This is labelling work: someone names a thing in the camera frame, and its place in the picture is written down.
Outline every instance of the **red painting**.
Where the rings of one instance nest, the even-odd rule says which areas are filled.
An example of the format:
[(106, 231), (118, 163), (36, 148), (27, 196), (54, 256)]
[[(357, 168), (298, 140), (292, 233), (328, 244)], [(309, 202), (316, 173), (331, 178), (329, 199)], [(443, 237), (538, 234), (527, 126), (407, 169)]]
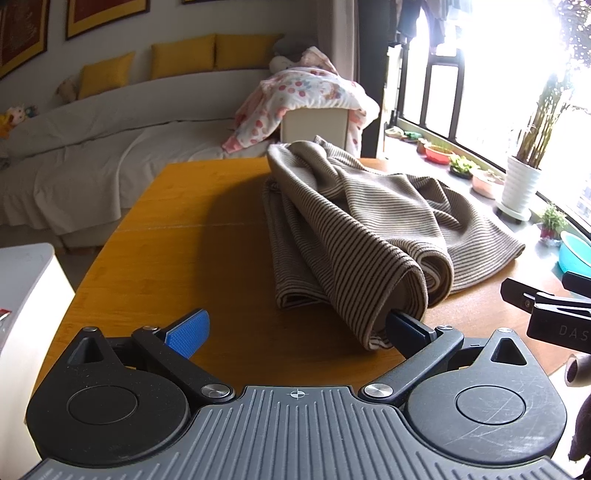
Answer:
[(66, 38), (149, 10), (149, 0), (69, 0)]
[(0, 23), (0, 78), (47, 49), (49, 0), (9, 0)]

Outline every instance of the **brown striped towel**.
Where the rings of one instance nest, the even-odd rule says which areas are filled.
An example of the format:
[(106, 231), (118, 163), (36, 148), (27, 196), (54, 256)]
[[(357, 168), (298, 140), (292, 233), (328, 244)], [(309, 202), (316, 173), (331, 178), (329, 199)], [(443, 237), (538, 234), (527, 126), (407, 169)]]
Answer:
[(430, 177), (384, 175), (316, 137), (271, 145), (263, 201), (280, 308), (330, 303), (369, 350), (391, 309), (422, 319), (525, 245)]

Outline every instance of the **potted plant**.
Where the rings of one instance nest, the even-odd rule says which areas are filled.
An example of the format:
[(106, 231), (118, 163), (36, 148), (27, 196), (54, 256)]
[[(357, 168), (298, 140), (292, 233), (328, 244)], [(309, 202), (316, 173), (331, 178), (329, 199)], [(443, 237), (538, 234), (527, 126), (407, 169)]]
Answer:
[(492, 170), (481, 170), (473, 168), (472, 189), (488, 199), (495, 200), (501, 194), (501, 189), (505, 182)]
[(439, 163), (441, 165), (448, 165), (452, 159), (452, 155), (455, 155), (452, 150), (438, 144), (438, 142), (432, 142), (430, 145), (425, 145), (425, 154), (427, 155), (428, 161)]
[(558, 245), (560, 243), (560, 234), (566, 225), (566, 217), (556, 208), (556, 205), (548, 205), (542, 215), (540, 239), (546, 245)]
[(465, 156), (452, 155), (449, 162), (449, 172), (456, 177), (470, 180), (472, 178), (471, 170), (473, 168), (480, 168), (472, 160), (468, 160)]
[(507, 160), (505, 188), (497, 207), (518, 220), (529, 220), (528, 208), (540, 180), (540, 162), (560, 115), (570, 107), (570, 76), (580, 66), (591, 66), (591, 5), (584, 0), (558, 0), (560, 35), (568, 61), (561, 75), (548, 78), (536, 111), (521, 130), (516, 155)]

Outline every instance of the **wooden table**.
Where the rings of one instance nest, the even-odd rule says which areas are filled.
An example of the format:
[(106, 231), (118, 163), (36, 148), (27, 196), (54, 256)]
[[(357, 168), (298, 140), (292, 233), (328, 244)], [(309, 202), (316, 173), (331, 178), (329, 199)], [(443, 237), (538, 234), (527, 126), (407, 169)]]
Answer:
[[(365, 160), (388, 171), (389, 164)], [(172, 164), (153, 182), (100, 252), (53, 340), (42, 379), (78, 330), (128, 336), (165, 326), (203, 307), (209, 340), (193, 361), (233, 385), (361, 385), (403, 360), (395, 350), (367, 352), (329, 306), (280, 311), (261, 202), (264, 158)], [(547, 372), (567, 350), (526, 338), (526, 313), (499, 294), (507, 276), (564, 294), (535, 249), (477, 287), (430, 310), (426, 322), (448, 323), (466, 336), (507, 326), (524, 338)]]

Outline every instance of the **metal bolt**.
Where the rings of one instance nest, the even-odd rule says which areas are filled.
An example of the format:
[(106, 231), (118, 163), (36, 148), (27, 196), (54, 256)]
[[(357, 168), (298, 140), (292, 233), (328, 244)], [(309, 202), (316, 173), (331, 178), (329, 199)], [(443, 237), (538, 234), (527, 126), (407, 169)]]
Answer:
[(207, 398), (224, 398), (230, 392), (230, 387), (221, 383), (210, 383), (201, 389), (201, 393)]
[(384, 383), (370, 383), (363, 388), (363, 392), (372, 398), (386, 398), (394, 393), (390, 385)]

